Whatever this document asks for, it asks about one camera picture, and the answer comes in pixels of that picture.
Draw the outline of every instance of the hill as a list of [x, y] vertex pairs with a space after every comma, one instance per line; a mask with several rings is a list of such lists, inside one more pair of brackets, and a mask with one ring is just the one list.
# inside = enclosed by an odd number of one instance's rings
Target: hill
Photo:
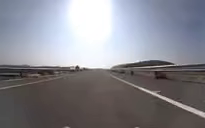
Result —
[[162, 60], [148, 60], [148, 61], [140, 61], [136, 63], [120, 64], [112, 68], [129, 68], [129, 67], [145, 67], [145, 66], [161, 66], [161, 65], [174, 65], [174, 63], [162, 61]]

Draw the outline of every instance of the road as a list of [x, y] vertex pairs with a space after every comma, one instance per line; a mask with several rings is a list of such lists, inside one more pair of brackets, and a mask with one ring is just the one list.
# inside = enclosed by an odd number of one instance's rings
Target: road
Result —
[[[157, 93], [176, 101], [180, 90], [174, 85], [189, 84], [113, 75], [139, 87], [161, 91]], [[65, 127], [205, 128], [205, 118], [117, 80], [104, 70], [0, 83], [0, 128]]]

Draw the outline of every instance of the highway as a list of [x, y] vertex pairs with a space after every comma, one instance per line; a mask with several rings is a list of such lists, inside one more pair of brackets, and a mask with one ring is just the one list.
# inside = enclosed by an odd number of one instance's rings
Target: highway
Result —
[[205, 128], [205, 84], [105, 70], [4, 81], [0, 128]]

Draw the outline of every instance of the lane marking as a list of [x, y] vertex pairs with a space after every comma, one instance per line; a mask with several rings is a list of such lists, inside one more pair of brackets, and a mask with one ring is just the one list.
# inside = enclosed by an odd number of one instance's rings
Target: lane marking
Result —
[[38, 78], [29, 77], [29, 78], [17, 78], [17, 79], [0, 80], [0, 83], [1, 82], [10, 82], [10, 81], [19, 81], [19, 80], [28, 80], [28, 79], [47, 78], [47, 77], [53, 77], [53, 76], [56, 76], [56, 75], [47, 75], [47, 76], [41, 76], [41, 77], [38, 77]]
[[161, 93], [161, 91], [152, 91], [152, 92], [154, 92], [154, 93]]
[[43, 82], [47, 82], [47, 81], [57, 80], [57, 79], [60, 79], [60, 78], [63, 78], [63, 77], [64, 77], [64, 76], [60, 76], [60, 77], [55, 77], [55, 78], [50, 78], [50, 79], [45, 79], [45, 80], [39, 80], [39, 81], [35, 81], [35, 82], [30, 82], [30, 83], [24, 83], [24, 84], [18, 84], [18, 85], [11, 85], [11, 86], [7, 86], [7, 87], [0, 87], [0, 90], [6, 90], [6, 89], [17, 88], [17, 87], [26, 86], [26, 85], [31, 85], [31, 84], [43, 83]]
[[186, 111], [188, 111], [188, 112], [190, 112], [190, 113], [193, 113], [193, 114], [195, 114], [195, 115], [197, 115], [197, 116], [202, 117], [202, 118], [205, 119], [205, 112], [203, 112], [203, 111], [200, 111], [200, 110], [198, 110], [198, 109], [196, 109], [196, 108], [187, 106], [187, 105], [185, 105], [185, 104], [182, 104], [182, 103], [177, 102], [177, 101], [175, 101], [175, 100], [172, 100], [172, 99], [170, 99], [170, 98], [167, 98], [167, 97], [165, 97], [165, 96], [162, 96], [162, 95], [160, 95], [160, 94], [158, 94], [158, 93], [155, 93], [155, 92], [152, 92], [152, 91], [147, 90], [147, 89], [145, 89], [145, 88], [142, 88], [142, 87], [140, 87], [140, 86], [137, 86], [137, 85], [135, 85], [135, 84], [133, 84], [133, 83], [130, 83], [130, 82], [128, 82], [128, 81], [122, 80], [122, 79], [120, 79], [120, 78], [118, 78], [118, 77], [116, 77], [116, 76], [114, 76], [114, 75], [111, 75], [111, 77], [114, 78], [114, 79], [116, 79], [116, 80], [118, 80], [118, 81], [121, 81], [121, 82], [123, 82], [123, 83], [125, 83], [125, 84], [128, 84], [128, 85], [130, 85], [130, 86], [132, 86], [132, 87], [134, 87], [134, 88], [136, 88], [136, 89], [138, 89], [138, 90], [141, 90], [141, 91], [143, 91], [143, 92], [145, 92], [145, 93], [147, 93], [147, 94], [150, 94], [150, 95], [152, 95], [152, 96], [154, 96], [154, 97], [157, 97], [157, 98], [159, 98], [159, 99], [161, 99], [161, 100], [163, 100], [163, 101], [166, 101], [166, 102], [168, 102], [168, 103], [170, 103], [170, 104], [172, 104], [172, 105], [174, 105], [174, 106], [176, 106], [176, 107], [179, 107], [179, 108], [181, 108], [181, 109], [183, 109], [183, 110], [186, 110]]

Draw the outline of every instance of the sky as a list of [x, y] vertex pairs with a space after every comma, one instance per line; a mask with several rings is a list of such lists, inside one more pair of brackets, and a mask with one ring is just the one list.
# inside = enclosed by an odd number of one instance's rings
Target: sky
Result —
[[0, 64], [144, 60], [205, 63], [205, 0], [0, 0]]

